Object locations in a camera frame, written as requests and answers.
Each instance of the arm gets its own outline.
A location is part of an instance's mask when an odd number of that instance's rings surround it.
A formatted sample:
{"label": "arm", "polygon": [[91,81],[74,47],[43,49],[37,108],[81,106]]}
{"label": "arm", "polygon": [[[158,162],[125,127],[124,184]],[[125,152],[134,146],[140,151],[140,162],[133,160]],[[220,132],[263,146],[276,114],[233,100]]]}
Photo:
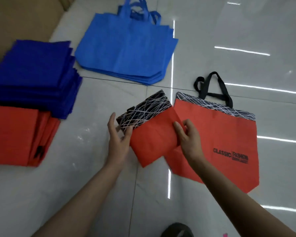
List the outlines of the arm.
{"label": "arm", "polygon": [[180,124],[174,123],[183,154],[238,233],[243,237],[295,237],[296,233],[294,231],[242,192],[206,160],[202,151],[198,130],[190,120],[186,120],[183,123],[187,127],[187,133],[183,131]]}
{"label": "arm", "polygon": [[121,140],[114,127],[114,118],[115,113],[107,124],[110,141],[104,167],[33,237],[81,237],[87,234],[99,208],[122,171],[129,149],[133,128],[129,127]]}

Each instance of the red fabric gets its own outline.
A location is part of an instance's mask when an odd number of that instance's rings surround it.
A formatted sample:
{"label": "red fabric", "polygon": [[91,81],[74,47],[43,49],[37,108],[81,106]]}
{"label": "red fabric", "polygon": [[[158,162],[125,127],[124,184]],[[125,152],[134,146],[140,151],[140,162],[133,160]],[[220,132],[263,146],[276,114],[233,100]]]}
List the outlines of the red fabric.
{"label": "red fabric", "polygon": [[[259,185],[255,121],[233,117],[178,99],[174,110],[181,120],[190,119],[196,126],[205,157],[219,171],[245,193]],[[188,165],[180,147],[166,154],[165,159],[173,173],[202,183]]]}
{"label": "red fabric", "polygon": [[145,167],[178,146],[173,123],[183,126],[173,107],[166,109],[133,130],[130,146]]}
{"label": "red fabric", "polygon": [[[60,121],[50,112],[0,106],[0,164],[38,166]],[[44,155],[35,156],[42,145]]]}

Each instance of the brown furniture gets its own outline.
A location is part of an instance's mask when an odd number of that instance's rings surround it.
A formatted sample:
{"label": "brown furniture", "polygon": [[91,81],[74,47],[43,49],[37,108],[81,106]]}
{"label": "brown furniture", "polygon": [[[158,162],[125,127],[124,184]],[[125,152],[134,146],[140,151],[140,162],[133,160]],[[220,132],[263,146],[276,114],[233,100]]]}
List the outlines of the brown furniture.
{"label": "brown furniture", "polygon": [[16,39],[48,41],[74,0],[0,0],[0,61]]}

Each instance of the stack of dark blue bags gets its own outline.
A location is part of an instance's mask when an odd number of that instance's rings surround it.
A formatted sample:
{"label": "stack of dark blue bags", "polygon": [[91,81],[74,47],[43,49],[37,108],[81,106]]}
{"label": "stack of dark blue bags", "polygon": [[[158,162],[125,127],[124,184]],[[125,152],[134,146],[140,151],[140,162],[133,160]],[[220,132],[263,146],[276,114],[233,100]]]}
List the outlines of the stack of dark blue bags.
{"label": "stack of dark blue bags", "polygon": [[[142,13],[132,7],[140,7]],[[84,69],[151,85],[166,73],[178,39],[146,0],[125,0],[118,14],[95,14],[75,56]]]}
{"label": "stack of dark blue bags", "polygon": [[67,119],[82,83],[69,45],[17,40],[0,63],[0,104]]}

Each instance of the glossy floor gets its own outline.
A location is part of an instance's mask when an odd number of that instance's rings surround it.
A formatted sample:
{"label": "glossy floor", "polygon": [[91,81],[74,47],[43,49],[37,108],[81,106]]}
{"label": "glossy floor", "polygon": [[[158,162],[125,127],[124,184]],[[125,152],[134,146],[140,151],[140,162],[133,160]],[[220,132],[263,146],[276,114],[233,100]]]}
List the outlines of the glossy floor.
{"label": "glossy floor", "polygon": [[[179,43],[164,80],[143,86],[83,70],[73,113],[39,168],[0,166],[0,236],[30,236],[103,165],[115,111],[163,89],[174,102],[217,71],[234,108],[256,115],[260,185],[249,195],[296,231],[296,0],[147,0]],[[76,0],[51,41],[75,49],[94,13],[123,0]],[[210,91],[219,93],[212,80]],[[173,175],[163,158],[142,168],[131,151],[90,236],[158,237],[173,222],[195,236],[239,236],[203,184]]]}

